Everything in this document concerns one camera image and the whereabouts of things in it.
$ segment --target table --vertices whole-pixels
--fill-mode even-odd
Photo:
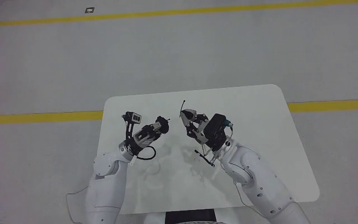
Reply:
[[[215,113],[225,115],[234,124],[232,137],[266,159],[297,202],[317,200],[319,188],[282,91],[276,85],[260,85],[109,98],[97,154],[118,150],[125,139],[121,116],[126,111],[142,115],[133,133],[157,116],[170,118],[169,132],[152,144],[157,156],[129,166],[120,214],[243,206],[220,165],[213,168],[194,153],[201,146],[186,136],[179,118],[183,100],[183,109],[195,109],[209,119]],[[140,155],[151,156],[152,151],[144,149]]]

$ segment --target yellow floor line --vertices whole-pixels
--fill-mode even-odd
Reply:
[[[289,102],[291,113],[320,111],[358,110],[358,100]],[[41,123],[41,122],[78,122],[101,120],[103,111],[79,111],[45,114],[11,114],[0,115],[0,124]]]
[[[133,13],[76,16],[76,17],[64,17],[64,18],[40,18],[36,20],[0,21],[0,26],[52,24],[57,22],[81,22],[81,21],[93,21],[93,20],[115,20],[120,18],[140,18],[140,17],[153,17],[153,16],[172,16],[172,15],[184,15],[184,14],[202,14],[202,13],[234,12],[234,11],[249,11],[249,10],[273,10],[273,9],[282,9],[282,8],[317,7],[317,6],[331,6],[336,4],[355,4],[355,3],[358,3],[358,0],[319,0],[319,1],[307,1],[307,2],[254,4],[250,6],[189,8],[184,10],[133,12]]]
[[[358,100],[289,102],[287,105],[291,113],[358,110]]]

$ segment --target black sticker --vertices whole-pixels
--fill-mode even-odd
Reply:
[[[95,11],[94,7],[88,7],[86,8],[85,13],[94,13],[94,11]]]

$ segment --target antenna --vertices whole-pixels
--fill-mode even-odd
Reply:
[[[184,103],[185,103],[185,100],[183,100],[183,104],[181,105],[181,108],[180,108],[180,111],[179,111],[179,118],[180,118],[180,112],[181,112],[181,109],[183,109],[183,106],[184,106]]]

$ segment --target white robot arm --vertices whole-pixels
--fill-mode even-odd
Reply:
[[[150,160],[155,157],[156,151],[151,158],[140,158],[138,153],[161,134],[169,131],[168,120],[159,116],[154,124],[144,126],[133,135],[133,125],[140,124],[141,116],[127,112],[123,115],[127,122],[126,140],[119,144],[118,148],[111,153],[97,155],[93,169],[94,173],[89,181],[86,195],[86,214],[89,224],[114,224],[122,207],[127,181],[128,163],[134,159]]]
[[[187,135],[199,144],[207,145],[213,153],[209,161],[195,150],[211,166],[218,159],[225,172],[240,183],[243,191],[258,212],[271,224],[310,223],[299,205],[293,200],[287,187],[277,178],[269,165],[253,150],[242,146],[225,135],[225,127],[233,130],[233,124],[224,115],[215,114],[211,120],[195,110],[181,110],[180,117]]]

